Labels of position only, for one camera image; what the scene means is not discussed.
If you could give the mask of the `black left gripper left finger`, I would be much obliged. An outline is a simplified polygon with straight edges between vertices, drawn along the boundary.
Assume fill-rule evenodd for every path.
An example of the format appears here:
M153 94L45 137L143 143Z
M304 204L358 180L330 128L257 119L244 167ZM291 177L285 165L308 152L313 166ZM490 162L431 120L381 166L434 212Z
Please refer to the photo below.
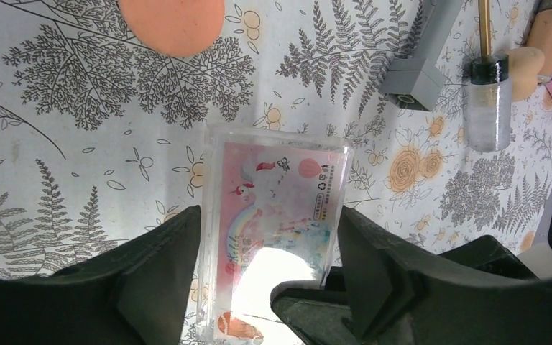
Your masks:
M201 209L49 277L0 279L0 344L177 344Z

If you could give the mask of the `beige foundation tube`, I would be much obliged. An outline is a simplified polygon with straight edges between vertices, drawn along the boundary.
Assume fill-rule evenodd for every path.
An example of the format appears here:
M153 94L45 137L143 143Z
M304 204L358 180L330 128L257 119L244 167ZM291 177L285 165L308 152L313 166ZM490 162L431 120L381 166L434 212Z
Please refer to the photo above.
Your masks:
M552 0L539 1L525 45L543 52L545 60L538 72L538 84L547 84L552 79Z

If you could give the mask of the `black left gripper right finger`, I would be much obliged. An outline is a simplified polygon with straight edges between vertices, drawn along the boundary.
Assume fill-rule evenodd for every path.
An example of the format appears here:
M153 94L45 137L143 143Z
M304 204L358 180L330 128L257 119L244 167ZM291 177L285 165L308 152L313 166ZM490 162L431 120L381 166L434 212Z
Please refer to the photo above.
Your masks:
M328 284L284 282L279 319L306 344L552 344L552 278L511 277L490 236L433 254L343 208Z

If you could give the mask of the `grey square tube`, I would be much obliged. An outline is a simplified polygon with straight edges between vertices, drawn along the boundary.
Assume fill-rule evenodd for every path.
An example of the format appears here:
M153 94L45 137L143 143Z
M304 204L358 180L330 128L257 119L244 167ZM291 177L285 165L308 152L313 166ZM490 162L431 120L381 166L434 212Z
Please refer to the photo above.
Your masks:
M395 58L379 93L400 109L433 111L446 77L436 63L461 11L463 1L425 1L428 19L412 57Z

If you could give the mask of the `orange round sponge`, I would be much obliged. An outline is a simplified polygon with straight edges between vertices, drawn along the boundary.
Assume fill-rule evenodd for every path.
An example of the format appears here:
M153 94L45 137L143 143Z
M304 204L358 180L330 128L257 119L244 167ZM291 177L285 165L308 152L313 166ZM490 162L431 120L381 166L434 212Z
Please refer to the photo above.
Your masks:
M140 42L175 58L207 50L224 24L223 0L119 0L118 6Z

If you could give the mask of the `beige makeup sponge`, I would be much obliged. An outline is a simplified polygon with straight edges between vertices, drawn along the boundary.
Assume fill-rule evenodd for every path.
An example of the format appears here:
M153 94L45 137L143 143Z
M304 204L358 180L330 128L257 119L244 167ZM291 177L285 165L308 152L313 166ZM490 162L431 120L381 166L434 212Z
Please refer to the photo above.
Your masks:
M512 82L512 102L530 97L538 87L538 74L545 62L544 53L535 47L508 50L509 77Z

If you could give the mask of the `clear pink nail box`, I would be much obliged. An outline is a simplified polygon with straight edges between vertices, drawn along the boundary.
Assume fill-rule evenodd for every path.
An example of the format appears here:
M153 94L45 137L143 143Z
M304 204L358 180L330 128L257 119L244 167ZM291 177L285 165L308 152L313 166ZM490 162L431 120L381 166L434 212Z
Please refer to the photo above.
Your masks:
M206 344L299 344L270 298L284 282L324 285L352 144L227 124L210 125L205 143L198 334Z

